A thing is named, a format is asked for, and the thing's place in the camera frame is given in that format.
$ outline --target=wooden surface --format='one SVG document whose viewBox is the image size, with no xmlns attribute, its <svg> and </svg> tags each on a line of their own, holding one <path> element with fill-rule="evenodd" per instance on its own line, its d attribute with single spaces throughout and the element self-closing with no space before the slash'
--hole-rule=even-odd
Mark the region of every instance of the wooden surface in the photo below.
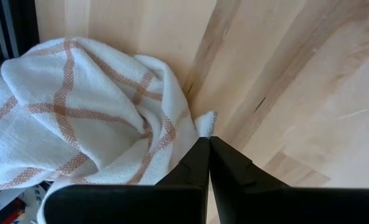
<svg viewBox="0 0 369 224">
<path fill-rule="evenodd" d="M 217 111 L 215 134 L 277 178 L 369 187 L 369 1 L 36 3 L 41 40 L 82 35 L 167 62 L 193 118 Z"/>
</svg>

